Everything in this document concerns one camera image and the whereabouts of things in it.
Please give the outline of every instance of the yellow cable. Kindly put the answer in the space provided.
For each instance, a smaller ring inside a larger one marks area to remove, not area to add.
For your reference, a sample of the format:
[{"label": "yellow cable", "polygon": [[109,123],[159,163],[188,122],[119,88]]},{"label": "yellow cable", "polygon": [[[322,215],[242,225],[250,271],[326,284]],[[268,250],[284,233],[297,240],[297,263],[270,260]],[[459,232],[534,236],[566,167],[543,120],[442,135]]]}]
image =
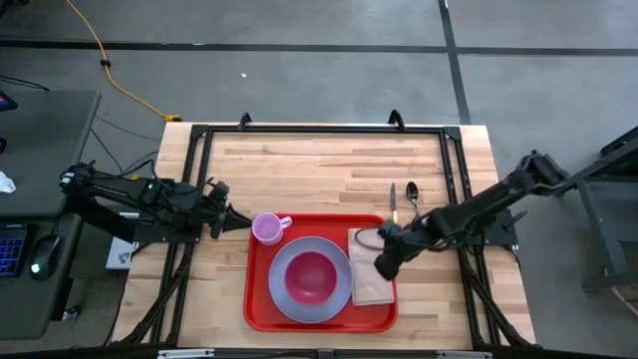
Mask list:
[{"label": "yellow cable", "polygon": [[[78,14],[78,16],[82,19],[82,21],[84,21],[85,25],[87,25],[87,27],[89,28],[89,31],[91,31],[91,34],[93,34],[93,38],[96,40],[96,42],[98,43],[98,47],[100,47],[100,52],[102,53],[102,59],[107,62],[109,61],[109,58],[107,58],[107,52],[104,50],[104,46],[102,45],[102,41],[100,41],[100,38],[98,38],[98,35],[96,34],[96,32],[93,30],[93,27],[91,26],[91,24],[89,23],[89,20],[87,20],[86,17],[84,17],[84,15],[82,15],[82,13],[80,12],[80,10],[78,10],[78,8],[76,8],[73,3],[71,2],[71,0],[67,0],[67,3],[69,4],[69,6],[71,6],[71,8],[73,9],[73,11],[76,12],[76,14]],[[151,104],[149,104],[148,102],[142,100],[141,98],[135,96],[134,94],[132,94],[131,92],[127,91],[125,88],[123,88],[122,86],[120,86],[114,79],[113,76],[111,75],[111,70],[109,69],[109,66],[111,66],[110,62],[109,65],[103,65],[104,70],[107,73],[107,77],[109,78],[109,81],[111,81],[111,84],[113,84],[113,86],[116,87],[116,89],[122,91],[125,95],[129,96],[130,98],[132,98],[133,100],[139,102],[140,104],[146,106],[147,108],[149,108],[151,111],[153,111],[154,113],[158,114],[159,116],[161,116],[162,118],[164,118],[165,121],[167,122],[172,122],[172,121],[180,121],[181,117],[179,115],[166,115],[164,113],[162,113],[160,110],[156,109],[155,107],[151,106]]]}]

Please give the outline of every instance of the brown napkin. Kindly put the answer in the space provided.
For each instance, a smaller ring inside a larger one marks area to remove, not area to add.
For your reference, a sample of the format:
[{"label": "brown napkin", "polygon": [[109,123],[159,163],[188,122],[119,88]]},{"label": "brown napkin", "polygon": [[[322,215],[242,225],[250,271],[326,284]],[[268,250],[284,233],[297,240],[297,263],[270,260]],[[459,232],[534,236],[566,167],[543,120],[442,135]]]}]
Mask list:
[{"label": "brown napkin", "polygon": [[[373,250],[361,245],[355,239],[355,233],[359,229],[348,229],[348,250],[354,279],[352,303],[354,305],[393,303],[395,293],[392,281],[384,279],[374,265],[381,250]],[[377,229],[364,229],[359,233],[358,238],[367,246],[383,247],[383,239],[377,234]]]}]

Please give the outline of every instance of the computer mouse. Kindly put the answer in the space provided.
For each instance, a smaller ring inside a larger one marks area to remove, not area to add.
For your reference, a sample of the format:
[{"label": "computer mouse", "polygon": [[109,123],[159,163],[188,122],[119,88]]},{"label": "computer mouse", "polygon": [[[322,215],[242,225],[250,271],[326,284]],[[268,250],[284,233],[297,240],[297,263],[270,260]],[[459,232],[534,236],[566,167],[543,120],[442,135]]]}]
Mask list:
[{"label": "computer mouse", "polygon": [[33,279],[49,279],[56,271],[61,240],[59,236],[49,234],[33,243],[29,253],[29,273]]}]

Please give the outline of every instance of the cup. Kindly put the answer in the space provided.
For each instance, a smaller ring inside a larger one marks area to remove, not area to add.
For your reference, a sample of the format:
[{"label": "cup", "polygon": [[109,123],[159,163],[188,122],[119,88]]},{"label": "cup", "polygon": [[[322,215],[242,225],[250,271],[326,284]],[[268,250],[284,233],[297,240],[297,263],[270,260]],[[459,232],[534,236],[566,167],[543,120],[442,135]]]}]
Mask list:
[{"label": "cup", "polygon": [[274,213],[262,213],[252,222],[252,234],[263,245],[275,245],[281,241],[283,230],[292,224],[291,217],[279,217]]}]

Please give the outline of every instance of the metal clamp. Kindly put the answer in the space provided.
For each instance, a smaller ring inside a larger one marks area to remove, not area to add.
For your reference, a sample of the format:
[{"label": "metal clamp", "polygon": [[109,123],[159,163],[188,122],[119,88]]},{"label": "metal clamp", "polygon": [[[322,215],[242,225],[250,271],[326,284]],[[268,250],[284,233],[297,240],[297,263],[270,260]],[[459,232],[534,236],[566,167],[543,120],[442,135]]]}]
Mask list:
[{"label": "metal clamp", "polygon": [[246,124],[251,122],[252,119],[250,118],[250,115],[248,113],[244,113],[243,115],[241,115],[241,120],[239,120],[239,130],[244,131],[244,129],[246,128]]},{"label": "metal clamp", "polygon": [[399,111],[392,110],[392,112],[390,113],[390,119],[388,119],[388,124],[393,125],[393,124],[397,124],[397,130],[399,131],[405,131],[406,130],[406,124],[403,122],[403,118],[401,117],[401,114],[399,114]]}]

